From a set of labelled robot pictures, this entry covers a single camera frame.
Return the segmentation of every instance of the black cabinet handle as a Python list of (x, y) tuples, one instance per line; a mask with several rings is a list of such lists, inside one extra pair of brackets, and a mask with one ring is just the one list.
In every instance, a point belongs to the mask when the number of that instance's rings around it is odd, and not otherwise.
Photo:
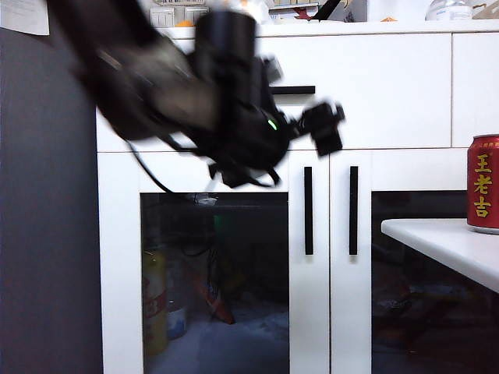
[(303, 168), (303, 179), (305, 181), (305, 254), (313, 255), (313, 199), (312, 199), (312, 168)]
[(273, 95), (313, 95), (315, 86), (272, 86)]
[(350, 167), (350, 255), (357, 255), (357, 229), (359, 223), (359, 167)]

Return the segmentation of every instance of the black robotic arm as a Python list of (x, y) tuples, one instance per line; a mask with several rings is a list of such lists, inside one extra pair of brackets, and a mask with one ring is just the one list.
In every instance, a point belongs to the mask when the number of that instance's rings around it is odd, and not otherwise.
[[(195, 50), (185, 55), (154, 30), (135, 0), (48, 0), (77, 56), (80, 79), (124, 140), (156, 136), (175, 150), (213, 160), (231, 187), (261, 185), (290, 140), (310, 134), (319, 155), (342, 148), (341, 106), (322, 103), (288, 120), (269, 87), (272, 61), (255, 57), (255, 21), (210, 12), (196, 25)], [(184, 149), (171, 134), (196, 145)]]

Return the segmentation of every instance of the red can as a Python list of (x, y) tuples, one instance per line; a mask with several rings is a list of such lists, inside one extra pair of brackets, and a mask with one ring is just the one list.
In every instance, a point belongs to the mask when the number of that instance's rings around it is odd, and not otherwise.
[(499, 135), (475, 136), (468, 149), (468, 224), (499, 235)]

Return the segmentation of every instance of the white drawer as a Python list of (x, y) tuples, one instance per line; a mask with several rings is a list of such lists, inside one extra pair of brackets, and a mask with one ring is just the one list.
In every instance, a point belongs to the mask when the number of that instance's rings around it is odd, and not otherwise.
[[(312, 99), (343, 105), (345, 148), (451, 145), (450, 34), (269, 37), (258, 43), (260, 52), (279, 59), (279, 85), (314, 85)], [(297, 111), (310, 99), (281, 104)]]
[(499, 133), (499, 33), (453, 36), (452, 146)]

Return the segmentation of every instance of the white countertop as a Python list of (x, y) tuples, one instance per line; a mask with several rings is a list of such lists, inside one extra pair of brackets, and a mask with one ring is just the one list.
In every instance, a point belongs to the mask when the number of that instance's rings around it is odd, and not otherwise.
[[(174, 39), (192, 39), (193, 27), (158, 29)], [(298, 37), (320, 35), (369, 35), (369, 34), (439, 34), (499, 32), (499, 19), (471, 19), (464, 21), (407, 22), (358, 22), (335, 21), (301, 22), (258, 27), (258, 37)]]
[(381, 231), (499, 292), (499, 235), (471, 231), (466, 219), (387, 220)]

